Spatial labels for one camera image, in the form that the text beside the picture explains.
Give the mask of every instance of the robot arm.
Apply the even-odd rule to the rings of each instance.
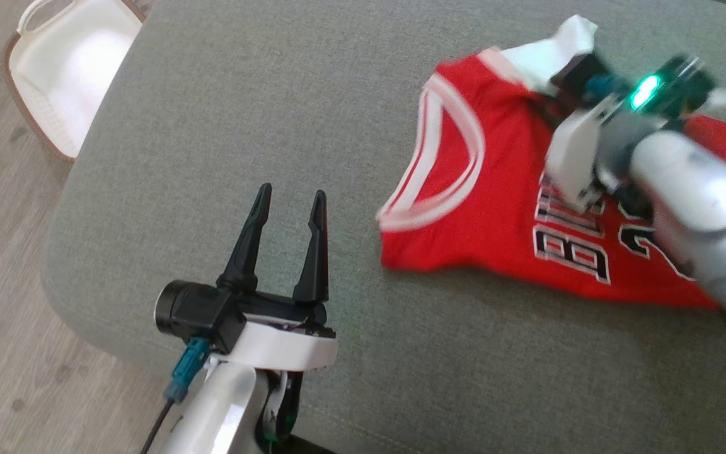
[[[653,205],[657,244],[726,313],[726,161],[660,131],[637,144],[630,175]]]
[[[565,201],[583,212],[608,193],[650,219],[669,261],[726,313],[726,161],[668,129],[717,92],[702,64],[672,58],[631,89],[578,55],[552,83],[577,106],[545,161]]]
[[[292,296],[256,290],[254,269],[270,196],[270,184],[260,187],[216,285],[173,281],[159,294],[156,327],[188,346],[164,392],[170,402],[184,399],[208,357],[204,386],[162,453],[262,454],[306,443],[291,437],[303,374],[333,365],[338,351],[334,331],[325,327],[323,305],[329,298],[326,196],[320,190],[315,195],[308,222],[311,241]]]

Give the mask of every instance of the laundry basket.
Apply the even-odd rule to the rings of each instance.
[[[73,162],[144,15],[129,0],[72,0],[29,28],[35,13],[55,1],[37,0],[24,11],[3,73],[35,134]]]

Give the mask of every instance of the gray sofa cushion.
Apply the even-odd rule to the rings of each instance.
[[[726,6],[697,0],[159,3],[64,190],[49,300],[84,339],[167,375],[183,345],[156,331],[158,291],[213,281],[270,181],[257,274],[287,293],[323,189],[340,355],[306,379],[303,436],[352,453],[726,451],[717,314],[379,265],[374,213],[410,160],[435,65],[576,13],[626,74],[690,51],[726,81]]]

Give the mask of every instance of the basketball jersey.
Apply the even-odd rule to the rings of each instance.
[[[557,197],[538,96],[498,49],[438,66],[411,163],[377,214],[384,267],[482,267],[589,298],[716,307],[617,201],[581,214]],[[686,133],[726,159],[726,123],[698,117]]]

